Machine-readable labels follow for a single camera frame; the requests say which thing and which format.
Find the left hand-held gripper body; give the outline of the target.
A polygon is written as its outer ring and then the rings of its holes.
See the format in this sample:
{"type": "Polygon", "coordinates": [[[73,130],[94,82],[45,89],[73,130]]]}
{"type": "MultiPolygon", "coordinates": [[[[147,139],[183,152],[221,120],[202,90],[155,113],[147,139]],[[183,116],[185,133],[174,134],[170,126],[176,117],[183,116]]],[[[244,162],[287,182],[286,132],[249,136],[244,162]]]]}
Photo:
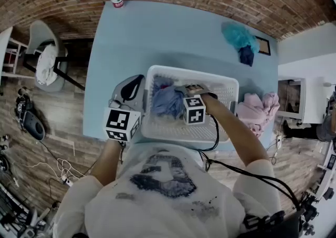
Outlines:
{"type": "Polygon", "coordinates": [[[131,142],[140,128],[142,107],[123,103],[116,99],[109,100],[104,110],[103,129],[108,139],[120,142],[131,142]]]}

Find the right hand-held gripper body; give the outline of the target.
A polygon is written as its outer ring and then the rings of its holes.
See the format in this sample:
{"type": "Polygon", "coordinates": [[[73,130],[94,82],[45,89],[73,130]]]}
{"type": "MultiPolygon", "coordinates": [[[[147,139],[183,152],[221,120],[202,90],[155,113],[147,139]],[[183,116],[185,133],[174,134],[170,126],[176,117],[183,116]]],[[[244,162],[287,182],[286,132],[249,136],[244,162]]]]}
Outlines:
{"type": "Polygon", "coordinates": [[[189,84],[175,88],[176,92],[181,92],[183,98],[183,119],[186,125],[199,125],[205,122],[206,106],[201,98],[202,95],[209,95],[214,99],[218,96],[210,91],[205,84],[189,84]],[[190,95],[187,87],[190,85],[199,85],[203,88],[199,95],[190,95]]]}

